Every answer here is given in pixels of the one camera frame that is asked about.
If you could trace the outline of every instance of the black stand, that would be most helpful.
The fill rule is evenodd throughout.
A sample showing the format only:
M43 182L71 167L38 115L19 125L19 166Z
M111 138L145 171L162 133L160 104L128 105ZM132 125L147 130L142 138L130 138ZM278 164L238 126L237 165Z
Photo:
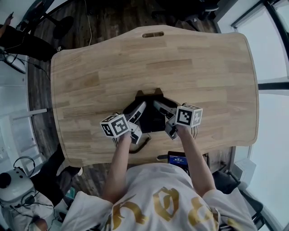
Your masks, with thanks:
M144 113L140 117L140 129L142 133L164 131L166 127L165 116L154 107L154 100L159 101L168 107L177 107L177 103L163 97L163 92L157 88L154 94L145 95L138 91L135 100L123 110L123 114L130 114L143 101L146 102Z
M54 19L53 17L49 16L46 13L44 13L43 17L52 21L56 25L53 31L53 37L55 39L61 39L64 35L68 33L68 31L73 25L73 17L71 16L67 16L60 21L57 21L56 19Z

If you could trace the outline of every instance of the floor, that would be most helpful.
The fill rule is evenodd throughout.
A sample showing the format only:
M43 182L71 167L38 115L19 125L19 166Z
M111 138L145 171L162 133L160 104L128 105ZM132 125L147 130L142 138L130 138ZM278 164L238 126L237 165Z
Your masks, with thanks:
M54 47L63 45L66 49L74 49L88 46L90 38L92 45L136 27L158 24L171 25L174 22L173 17L158 16L156 19L151 18L152 11L161 10L154 0L111 0L105 3L107 6L103 4L97 5L95 1L87 0L92 37L90 37L84 0L74 0L51 15L57 20L66 16L74 18L73 27L62 39L55 40L52 37L55 26L47 19L37 26L34 35L44 39ZM209 20L202 22L198 20L194 24L202 32L216 33L213 23ZM176 24L176 27L192 30L187 23L180 21ZM48 108L47 113L36 115L32 120L40 151L45 158L49 158L59 143L52 111L50 81L48 79L50 78L50 62L45 63L35 59L29 61L40 65L47 73L30 65L28 69L28 92L30 110ZM210 153L211 170L217 170L221 160L229 163L231 152L232 149L227 148ZM109 167L109 163L84 167L83 175L75 177L73 186L77 191L81 190L90 195L99 196Z

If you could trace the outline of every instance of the chair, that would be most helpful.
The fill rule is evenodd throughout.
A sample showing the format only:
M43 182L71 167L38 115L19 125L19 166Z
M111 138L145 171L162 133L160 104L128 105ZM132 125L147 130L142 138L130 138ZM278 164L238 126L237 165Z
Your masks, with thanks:
M199 31L192 23L199 20L204 20L208 15L217 10L219 7L217 4L209 3L206 0L179 0L166 1L166 0L156 0L157 3L165 10L153 11L152 18L156 18L156 15L166 15L173 16L176 18L172 26L176 26L177 22L183 21L187 22L194 30Z
M214 172L213 178L217 190L220 190L224 194L230 194L235 188L240 186L241 182L231 171L227 171L226 173L223 172L222 170L224 169L224 167L225 166ZM265 220L261 214L261 211L264 207L263 204L250 197L244 191L240 189L239 191L245 199L245 202L248 206L250 214L252 215L252 220L257 227L257 230L261 229L262 226L265 224ZM219 230L227 230L227 228L228 226L223 226L220 227Z

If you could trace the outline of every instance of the desk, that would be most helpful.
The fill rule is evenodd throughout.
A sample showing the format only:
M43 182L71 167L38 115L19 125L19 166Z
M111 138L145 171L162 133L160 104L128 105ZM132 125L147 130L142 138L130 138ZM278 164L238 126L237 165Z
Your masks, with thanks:
M147 94L156 88L167 98L204 109L196 139L203 153L256 141L258 89L245 36L149 26L53 56L53 112L70 165L111 162L115 146L99 122L122 112L138 90ZM169 150L182 151L179 139L172 141L165 132L150 135L129 163L155 162Z

